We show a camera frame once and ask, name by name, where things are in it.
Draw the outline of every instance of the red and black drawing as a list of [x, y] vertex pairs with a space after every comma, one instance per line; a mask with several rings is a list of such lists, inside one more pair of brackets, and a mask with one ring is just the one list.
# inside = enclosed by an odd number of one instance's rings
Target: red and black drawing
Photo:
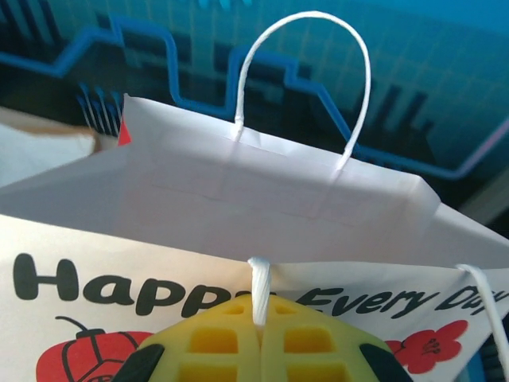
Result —
[[37, 382], [107, 382], [151, 333], [106, 333], [87, 329], [68, 317], [56, 317], [78, 326], [76, 339], [46, 350], [36, 367]]
[[410, 374], [430, 372], [438, 362], [450, 361], [461, 351], [457, 339], [468, 328], [468, 322], [459, 320], [439, 330], [422, 330], [404, 341], [386, 341], [390, 350]]

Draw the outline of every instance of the paper bag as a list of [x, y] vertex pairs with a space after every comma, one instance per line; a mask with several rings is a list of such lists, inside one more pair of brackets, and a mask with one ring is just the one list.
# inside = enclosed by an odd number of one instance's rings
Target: paper bag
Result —
[[[245, 262], [7, 216], [0, 227], [3, 380], [111, 380], [151, 333], [251, 289]], [[486, 271], [501, 314], [508, 272]], [[273, 264], [272, 280], [274, 293], [387, 341], [415, 381], [453, 380], [489, 332], [459, 270]]]
[[[332, 177], [336, 154], [249, 129], [237, 140], [233, 123], [144, 99], [127, 97], [123, 118], [133, 142], [101, 229], [165, 247], [0, 217], [7, 380], [110, 379], [148, 333], [249, 291], [253, 255], [273, 263], [273, 292], [381, 337], [417, 381], [452, 380], [490, 333], [467, 273], [418, 265], [505, 268], [509, 243], [421, 178], [355, 160]], [[105, 181], [103, 154], [60, 169], [66, 184]], [[2, 209], [58, 174], [13, 185]], [[57, 215], [102, 224], [87, 206]], [[486, 271], [500, 314], [508, 272]]]

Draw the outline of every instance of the white rope handle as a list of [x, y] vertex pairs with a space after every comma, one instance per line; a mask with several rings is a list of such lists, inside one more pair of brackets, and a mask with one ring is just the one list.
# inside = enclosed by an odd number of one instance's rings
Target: white rope handle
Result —
[[486, 315], [488, 316], [492, 328], [493, 340], [495, 341], [496, 350], [499, 354], [503, 376], [506, 381], [509, 381], [509, 342], [507, 341], [507, 335], [503, 328], [502, 317], [500, 317], [496, 309], [496, 301], [493, 297], [488, 278], [481, 269], [473, 267], [472, 265], [459, 264], [456, 265], [456, 268], [467, 271], [476, 280], [477, 290], [483, 301]]
[[239, 77], [239, 88], [237, 89], [237, 107], [235, 110], [235, 141], [238, 142], [240, 137], [242, 136], [244, 130], [244, 88], [246, 87], [246, 79], [247, 79], [247, 71], [249, 70], [249, 66], [255, 56], [256, 51], [260, 47], [260, 45], [267, 39], [269, 36], [274, 33], [276, 30], [281, 28], [282, 26], [289, 24], [292, 21], [299, 20], [301, 18], [323, 18], [325, 20], [332, 21], [337, 25], [345, 28], [357, 41], [360, 46], [360, 50], [363, 53], [364, 57], [364, 65], [366, 67], [366, 83], [364, 86], [364, 97], [362, 106], [360, 108], [359, 118], [353, 128], [352, 136], [348, 140], [343, 155], [338, 159], [336, 163], [336, 174], [339, 174], [343, 169], [344, 165], [346, 165], [348, 159], [352, 156], [352, 151], [354, 146], [356, 145], [357, 139], [359, 137], [360, 131], [363, 127], [364, 120], [366, 119], [367, 106], [369, 104], [369, 95], [371, 92], [371, 64], [369, 61], [369, 54], [367, 52], [366, 44], [364, 43], [363, 38], [357, 33], [357, 31], [347, 22], [333, 16], [331, 14], [327, 14], [324, 12], [319, 12], [317, 10], [310, 10], [307, 12], [300, 12], [298, 14], [292, 14], [281, 20], [275, 22], [272, 26], [266, 29], [260, 37], [254, 42], [251, 49], [246, 55], [246, 59], [240, 69], [240, 77]]
[[247, 260], [253, 268], [251, 298], [253, 303], [253, 323], [265, 326], [270, 297], [270, 263], [260, 257]]

